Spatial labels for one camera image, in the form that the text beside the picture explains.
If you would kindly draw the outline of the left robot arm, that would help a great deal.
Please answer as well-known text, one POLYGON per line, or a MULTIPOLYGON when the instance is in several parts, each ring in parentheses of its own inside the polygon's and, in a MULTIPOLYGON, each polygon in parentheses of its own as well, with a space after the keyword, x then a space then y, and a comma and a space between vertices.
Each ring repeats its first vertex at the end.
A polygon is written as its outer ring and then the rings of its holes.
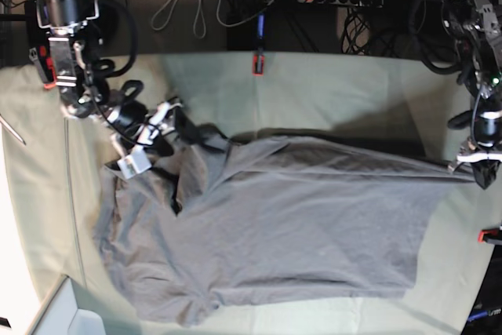
POLYGON ((414 0, 408 19, 420 59, 437 75, 457 75, 472 98, 470 109, 447 123, 449 129, 469 130, 449 170, 468 164, 476 184, 487 189, 501 167, 501 6, 493 0, 441 0, 441 22, 456 58, 440 67, 425 52, 416 26, 418 7, 426 1, 414 0))

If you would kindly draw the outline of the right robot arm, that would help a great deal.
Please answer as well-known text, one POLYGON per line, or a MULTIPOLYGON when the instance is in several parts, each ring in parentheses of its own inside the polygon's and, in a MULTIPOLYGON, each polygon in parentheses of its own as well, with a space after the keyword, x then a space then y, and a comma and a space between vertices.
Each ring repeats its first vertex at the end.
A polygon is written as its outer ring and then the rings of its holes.
POLYGON ((122 88, 111 89, 107 82, 127 73, 138 57, 138 31, 130 11, 114 0, 36 0, 36 17, 47 35, 53 77, 67 116, 101 121, 127 150, 138 147, 171 155, 161 127, 137 99, 144 84, 129 80, 122 88), (128 25, 129 57, 122 67, 100 56, 105 33, 96 23, 102 8, 123 15, 128 25))

